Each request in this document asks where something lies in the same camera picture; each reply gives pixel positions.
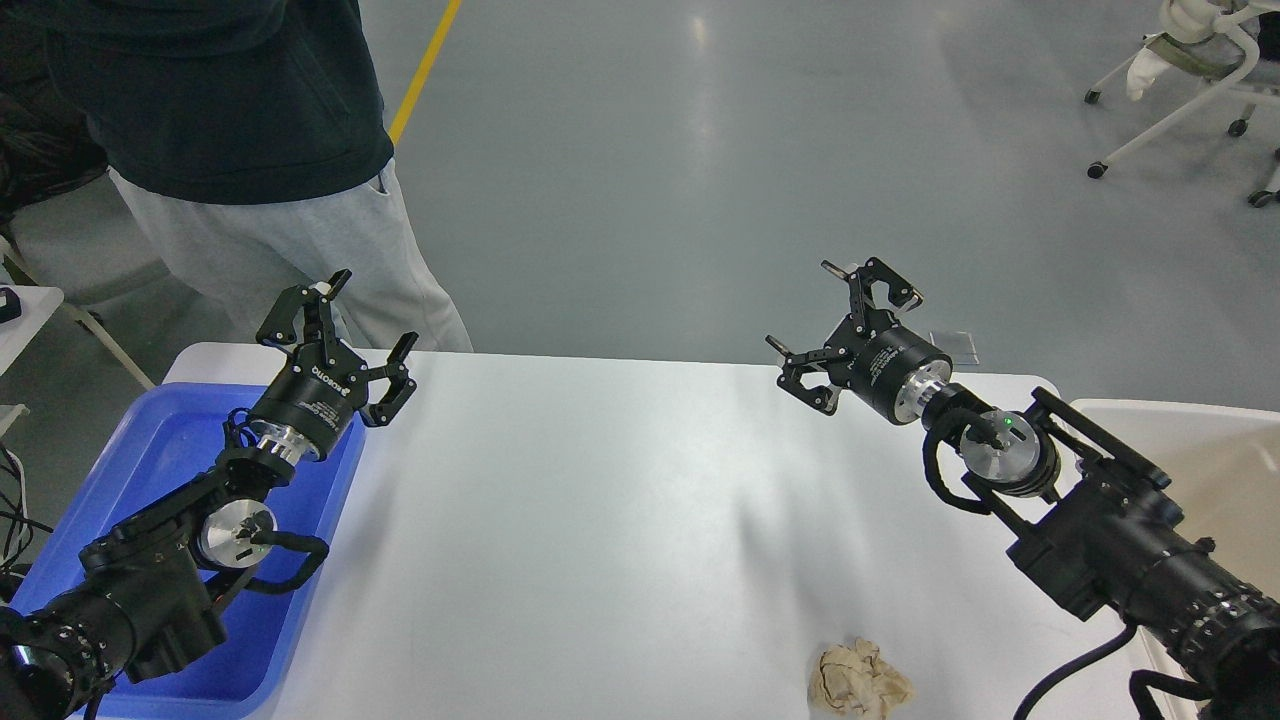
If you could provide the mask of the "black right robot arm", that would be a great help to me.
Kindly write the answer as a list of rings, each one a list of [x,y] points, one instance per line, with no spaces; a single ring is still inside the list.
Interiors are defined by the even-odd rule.
[[[925,483],[940,500],[1005,524],[1016,538],[1007,556],[1059,607],[1123,620],[1119,635],[1034,685],[1016,717],[1139,630],[1183,670],[1132,673],[1139,717],[1161,717],[1157,693],[1199,702],[1202,719],[1277,716],[1277,602],[1216,562],[1211,538],[1178,533],[1184,512],[1164,469],[1046,388],[1007,410],[957,383],[954,360],[900,322],[923,297],[881,259],[823,268],[847,286],[849,309],[819,348],[767,337],[778,387],[824,415],[849,391],[896,427],[919,421]]]

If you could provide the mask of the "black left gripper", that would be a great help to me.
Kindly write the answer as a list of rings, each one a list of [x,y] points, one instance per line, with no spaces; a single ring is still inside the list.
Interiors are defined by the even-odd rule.
[[[256,331],[259,345],[291,352],[250,409],[250,430],[256,448],[292,465],[328,459],[357,410],[366,427],[389,425],[417,388],[406,361],[419,333],[403,333],[380,366],[369,366],[349,346],[338,347],[334,301],[351,277],[342,269],[328,281],[283,290]],[[315,343],[320,346],[303,346]],[[329,357],[325,351],[335,352]],[[387,391],[367,402],[375,380],[387,380]]]

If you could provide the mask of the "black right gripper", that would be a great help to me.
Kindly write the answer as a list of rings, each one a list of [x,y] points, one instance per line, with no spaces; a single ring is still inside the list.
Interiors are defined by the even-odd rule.
[[[780,355],[776,384],[809,409],[827,416],[850,389],[883,419],[906,425],[923,415],[928,389],[950,380],[954,360],[942,348],[905,328],[897,313],[923,302],[916,288],[878,258],[852,269],[831,260],[820,266],[849,288],[849,310],[822,348],[794,352],[772,334],[765,342]]]

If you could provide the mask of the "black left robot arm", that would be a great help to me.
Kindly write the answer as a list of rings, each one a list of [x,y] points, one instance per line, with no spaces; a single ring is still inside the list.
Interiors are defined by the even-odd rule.
[[[256,340],[285,365],[229,413],[206,471],[87,543],[78,585],[33,612],[3,610],[5,719],[95,717],[119,675],[165,676],[223,644],[238,594],[289,594],[324,564],[328,543],[280,529],[269,493],[326,460],[355,416],[388,425],[417,387],[406,366],[416,333],[380,366],[338,336],[333,305],[349,278],[280,292]]]

